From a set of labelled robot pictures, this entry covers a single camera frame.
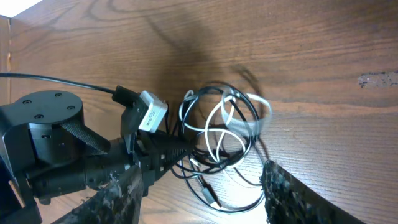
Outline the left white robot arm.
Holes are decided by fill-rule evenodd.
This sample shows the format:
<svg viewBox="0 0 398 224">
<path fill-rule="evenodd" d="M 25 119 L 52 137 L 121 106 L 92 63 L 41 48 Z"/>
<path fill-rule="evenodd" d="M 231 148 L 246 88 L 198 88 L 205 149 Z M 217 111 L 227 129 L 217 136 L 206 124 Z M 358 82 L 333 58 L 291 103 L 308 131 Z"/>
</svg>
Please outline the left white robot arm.
<svg viewBox="0 0 398 224">
<path fill-rule="evenodd" d="M 147 91 L 117 87 L 121 135 L 108 140 L 84 123 L 82 100 L 39 91 L 1 106 L 1 222 L 41 223 L 39 204 L 96 189 L 60 223 L 137 223 L 142 198 L 188 142 L 159 130 L 167 105 Z"/>
</svg>

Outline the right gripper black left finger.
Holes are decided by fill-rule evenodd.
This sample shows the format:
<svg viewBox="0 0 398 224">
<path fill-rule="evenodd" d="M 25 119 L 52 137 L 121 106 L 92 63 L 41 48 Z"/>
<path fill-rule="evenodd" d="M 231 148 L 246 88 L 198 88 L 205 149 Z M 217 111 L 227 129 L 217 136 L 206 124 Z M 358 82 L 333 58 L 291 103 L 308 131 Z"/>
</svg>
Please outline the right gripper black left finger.
<svg viewBox="0 0 398 224">
<path fill-rule="evenodd" d="M 138 224 L 144 184 L 139 166 L 130 167 L 88 201 L 73 209 L 56 223 Z"/>
</svg>

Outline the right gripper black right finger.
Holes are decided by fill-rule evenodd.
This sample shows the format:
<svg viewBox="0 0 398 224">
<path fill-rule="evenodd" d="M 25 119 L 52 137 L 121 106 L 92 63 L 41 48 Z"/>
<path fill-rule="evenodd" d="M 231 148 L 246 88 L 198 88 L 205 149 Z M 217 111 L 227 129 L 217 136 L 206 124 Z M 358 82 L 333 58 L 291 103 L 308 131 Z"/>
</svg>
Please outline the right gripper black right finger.
<svg viewBox="0 0 398 224">
<path fill-rule="evenodd" d="M 363 224 L 274 161 L 265 162 L 261 184 L 270 224 Z"/>
</svg>

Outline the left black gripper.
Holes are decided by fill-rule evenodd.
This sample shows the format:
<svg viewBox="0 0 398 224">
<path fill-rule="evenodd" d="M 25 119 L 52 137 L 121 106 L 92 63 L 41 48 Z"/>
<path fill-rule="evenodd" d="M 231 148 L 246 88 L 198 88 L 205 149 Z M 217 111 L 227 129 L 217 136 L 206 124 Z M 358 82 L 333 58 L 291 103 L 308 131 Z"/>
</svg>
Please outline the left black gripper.
<svg viewBox="0 0 398 224">
<path fill-rule="evenodd" d="M 33 178 L 30 183 L 34 197 L 42 204 L 49 204 L 54 197 L 87 187 L 99 190 L 100 186 L 120 177 L 133 165 L 141 168 L 142 195 L 145 197 L 149 194 L 149 187 L 158 180 L 157 174 L 165 174 L 192 151 L 188 142 L 162 131 L 141 132 L 133 136 L 130 149 L 121 138 L 109 143 L 110 152 L 107 154 L 89 156 Z"/>
</svg>

